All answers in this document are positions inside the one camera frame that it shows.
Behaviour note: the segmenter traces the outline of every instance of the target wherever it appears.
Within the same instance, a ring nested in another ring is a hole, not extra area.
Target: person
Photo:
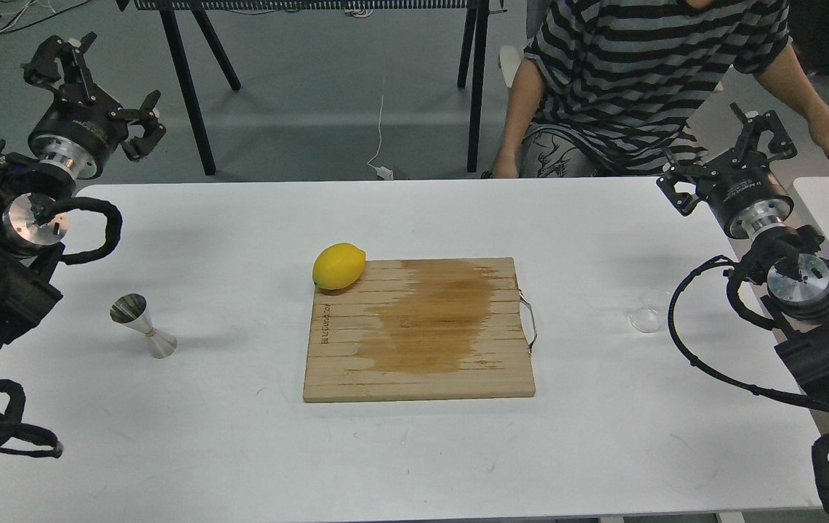
[[[517,69],[493,178],[659,175],[705,152],[687,119],[733,65],[802,115],[829,159],[829,107],[799,65],[788,0],[554,0]]]

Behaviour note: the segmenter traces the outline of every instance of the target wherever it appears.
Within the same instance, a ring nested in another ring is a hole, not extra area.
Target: wire
[[[0,36],[5,36],[6,34],[13,34],[13,33],[16,33],[18,31],[28,29],[29,27],[33,27],[36,24],[44,23],[44,21],[46,21],[46,20],[54,19],[55,17],[58,17],[59,15],[61,15],[63,13],[68,13],[72,9],[78,9],[78,7],[85,6],[85,4],[91,4],[93,1],[94,0],[85,0],[81,4],[75,4],[75,6],[66,7],[66,9],[63,9],[61,11],[57,11],[55,14],[49,15],[48,17],[45,17],[44,19],[33,21],[32,23],[28,23],[28,24],[26,24],[24,26],[21,26],[21,27],[18,27],[16,29],[12,29],[12,27],[15,26],[15,24],[17,23],[17,20],[19,20],[20,17],[23,16],[23,13],[26,11],[26,9],[29,6],[33,6],[33,4],[37,4],[39,2],[39,0],[28,0],[28,4],[26,4],[26,6],[24,6],[23,9],[21,9],[21,11],[17,14],[17,17],[13,20],[10,20],[7,24],[5,24],[4,27],[2,27],[0,29]]]
[[[234,13],[235,15],[246,15],[248,17],[255,17],[255,16],[259,16],[259,15],[268,15],[268,14],[271,14],[271,13],[278,13],[277,9],[271,9],[271,10],[268,10],[268,11],[256,11],[256,12],[252,12],[252,13],[249,13],[247,11],[238,11],[236,9],[222,9],[222,10],[224,10],[228,13]]]
[[[377,159],[381,151],[381,111],[385,108],[385,72],[381,73],[381,102],[379,103],[379,146],[375,149],[375,155],[365,162],[367,166],[372,169],[378,169],[377,166],[372,165],[372,161]]]
[[[382,29],[383,29],[382,30],[382,40],[384,40],[385,32],[384,32],[384,28],[382,28]],[[381,46],[381,96],[380,96],[381,101],[379,102],[379,123],[378,123],[379,146],[376,147],[376,149],[375,149],[375,155],[372,155],[372,158],[368,159],[368,162],[365,162],[365,164],[367,166],[370,166],[372,169],[375,169],[376,171],[378,171],[379,168],[377,168],[377,166],[372,165],[372,162],[374,162],[375,159],[377,159],[379,157],[379,153],[381,152],[381,115],[382,115],[382,111],[385,109],[385,76],[387,76],[387,73],[388,73],[388,59],[387,59],[387,53],[385,53],[384,42],[382,42],[382,46]]]
[[[703,371],[705,374],[708,374],[710,377],[715,378],[716,380],[723,381],[729,385],[734,385],[735,387],[740,387],[746,391],[750,391],[754,395],[762,395],[762,397],[767,397],[770,400],[776,400],[789,405],[795,405],[796,407],[812,408],[813,410],[821,410],[824,413],[829,413],[829,402],[827,401],[813,400],[813,398],[808,397],[805,394],[794,394],[775,389],[767,389],[753,384],[744,384],[743,381],[735,380],[735,378],[731,378],[718,370],[714,370],[714,368],[704,363],[699,357],[697,357],[697,355],[693,354],[689,348],[686,347],[686,344],[684,344],[682,338],[679,338],[679,332],[676,331],[676,321],[674,321],[674,314],[676,314],[676,302],[679,300],[679,296],[683,294],[686,288],[689,287],[689,284],[703,272],[713,269],[714,267],[735,267],[736,265],[736,262],[732,259],[723,255],[718,255],[712,259],[708,259],[708,261],[704,262],[704,264],[697,266],[697,268],[695,268],[692,272],[689,272],[689,275],[683,279],[682,282],[680,282],[679,287],[676,287],[676,290],[673,292],[673,298],[669,302],[669,312],[667,314],[669,333],[673,337],[673,343],[676,344],[676,348],[679,348],[680,353],[686,357],[686,360],[689,360],[693,367],[699,368],[699,370]]]
[[[358,19],[365,19],[365,17],[372,16],[375,9],[345,9],[344,13],[347,13],[347,16],[357,17]]]

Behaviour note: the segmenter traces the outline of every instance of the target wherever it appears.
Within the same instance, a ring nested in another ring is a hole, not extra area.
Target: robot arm
[[[121,212],[109,202],[75,198],[76,180],[101,175],[118,145],[136,161],[165,134],[155,109],[158,92],[147,96],[140,109],[128,110],[93,82],[84,56],[94,40],[94,33],[80,42],[51,36],[23,66],[26,82],[53,93],[52,105],[29,135],[35,158],[3,153],[0,140],[0,349],[35,328],[62,298],[49,284],[59,262],[101,259],[121,239]],[[128,126],[133,125],[144,129],[142,136],[129,136]],[[63,253],[69,211],[105,215],[101,247]],[[0,380],[0,392],[9,395],[8,407],[0,413],[0,453],[58,457],[62,445],[55,434],[22,423],[23,388]],[[10,438],[49,449],[6,449],[3,445]]]
[[[657,179],[657,185],[681,214],[688,215],[699,202],[707,202],[730,238],[750,239],[750,251],[738,262],[710,259],[693,271],[676,289],[669,312],[670,332],[680,351],[691,364],[725,383],[742,387],[754,394],[793,405],[819,408],[829,412],[829,259],[820,257],[824,238],[810,225],[798,230],[784,223],[792,212],[793,202],[783,186],[769,170],[769,163],[796,154],[779,117],[744,115],[731,104],[743,122],[743,131],[734,148],[716,156],[704,166],[670,166]],[[769,142],[772,156],[757,151],[763,132],[771,131]],[[695,186],[695,192],[679,192],[681,182]],[[786,368],[805,394],[783,393],[743,384],[703,364],[695,354],[684,347],[674,327],[674,305],[687,284],[701,272],[717,266],[730,265],[726,272],[727,301],[736,313],[757,327],[782,331],[786,341],[775,349]],[[766,285],[767,294],[761,299],[770,318],[750,311],[737,294],[745,282]],[[789,318],[809,325],[799,331]],[[829,434],[814,444],[816,483],[822,504],[829,513]]]

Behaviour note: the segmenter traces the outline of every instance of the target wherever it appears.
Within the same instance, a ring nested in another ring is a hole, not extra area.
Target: metal jigger
[[[146,346],[152,357],[168,357],[175,352],[178,341],[167,332],[156,330],[153,321],[149,318],[149,309],[146,308],[146,298],[139,294],[126,294],[111,305],[111,319],[121,325],[142,332],[146,337]]]

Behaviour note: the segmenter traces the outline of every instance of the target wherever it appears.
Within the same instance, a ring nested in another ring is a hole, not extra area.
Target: floor
[[[37,4],[20,25],[71,4]],[[2,12],[16,10],[0,6]],[[507,2],[505,7],[509,10],[493,15],[488,28],[480,170],[493,162],[507,102],[497,49],[520,46],[524,34],[523,3]],[[179,13],[219,168],[208,178],[201,171],[158,15],[133,7],[121,13],[112,2],[93,0],[38,26],[0,36],[0,139],[8,140],[7,151],[27,152],[26,137],[49,103],[48,93],[23,83],[19,64],[51,34],[78,38],[94,31],[98,40],[86,59],[95,82],[126,106],[161,90],[158,108],[169,130],[142,162],[128,162],[116,153],[94,183],[375,181],[370,162],[410,179],[475,177],[465,169],[469,92],[458,92],[455,86],[463,19],[461,12],[443,10],[381,10],[365,19],[339,11],[261,16],[212,12],[211,21],[243,83],[241,92],[232,93],[194,20]],[[829,102],[829,76],[812,80]],[[802,118],[752,78],[731,72],[724,85],[725,92],[714,94],[692,119],[697,136],[713,153],[733,146],[740,129],[727,104],[737,102],[743,110],[760,112],[776,109],[799,148],[796,158],[774,166],[783,184],[795,179],[797,166],[822,166],[829,175],[829,163],[807,138]],[[805,209],[797,217],[803,219]],[[816,416],[816,423],[829,431],[829,420]],[[820,511],[748,513],[744,519],[829,521]],[[711,523],[716,517],[627,520]]]

